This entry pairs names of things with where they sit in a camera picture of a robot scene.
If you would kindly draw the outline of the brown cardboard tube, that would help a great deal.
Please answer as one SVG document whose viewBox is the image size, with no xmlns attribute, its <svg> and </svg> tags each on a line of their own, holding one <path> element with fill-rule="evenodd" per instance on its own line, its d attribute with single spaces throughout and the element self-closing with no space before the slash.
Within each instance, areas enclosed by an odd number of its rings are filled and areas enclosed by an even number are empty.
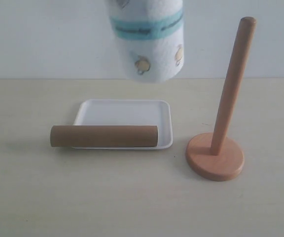
<svg viewBox="0 0 284 237">
<path fill-rule="evenodd" d="M 155 125 L 54 125 L 50 131 L 52 147 L 131 148 L 157 144 Z"/>
</svg>

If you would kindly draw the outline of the white printed paper towel roll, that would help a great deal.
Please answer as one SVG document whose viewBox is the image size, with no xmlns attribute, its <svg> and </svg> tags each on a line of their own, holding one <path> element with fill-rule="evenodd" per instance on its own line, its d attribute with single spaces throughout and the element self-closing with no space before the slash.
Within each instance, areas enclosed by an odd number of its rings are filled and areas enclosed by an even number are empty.
<svg viewBox="0 0 284 237">
<path fill-rule="evenodd" d="M 109 22 L 128 79 L 160 83 L 184 64 L 181 0 L 107 0 Z"/>
</svg>

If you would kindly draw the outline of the wooden paper towel holder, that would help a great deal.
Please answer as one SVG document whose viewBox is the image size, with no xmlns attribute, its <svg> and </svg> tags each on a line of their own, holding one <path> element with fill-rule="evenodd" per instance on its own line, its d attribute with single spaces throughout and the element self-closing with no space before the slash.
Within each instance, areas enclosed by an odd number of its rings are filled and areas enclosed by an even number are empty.
<svg viewBox="0 0 284 237">
<path fill-rule="evenodd" d="M 243 169 L 243 151 L 235 141 L 227 137 L 227 131 L 245 72 L 255 26 L 256 19 L 253 17 L 243 17 L 240 20 L 214 131 L 196 135 L 186 147 L 186 160 L 189 166 L 208 180 L 231 180 Z"/>
</svg>

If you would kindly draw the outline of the white rectangular plastic tray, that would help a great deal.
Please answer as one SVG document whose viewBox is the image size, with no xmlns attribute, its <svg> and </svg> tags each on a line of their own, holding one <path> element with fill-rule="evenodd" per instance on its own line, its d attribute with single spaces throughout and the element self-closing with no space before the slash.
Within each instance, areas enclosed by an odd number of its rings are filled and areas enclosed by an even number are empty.
<svg viewBox="0 0 284 237">
<path fill-rule="evenodd" d="M 156 147 L 102 147 L 102 150 L 162 150 L 173 144 L 171 108 L 164 100 L 89 99 L 78 110 L 74 125 L 155 125 Z"/>
</svg>

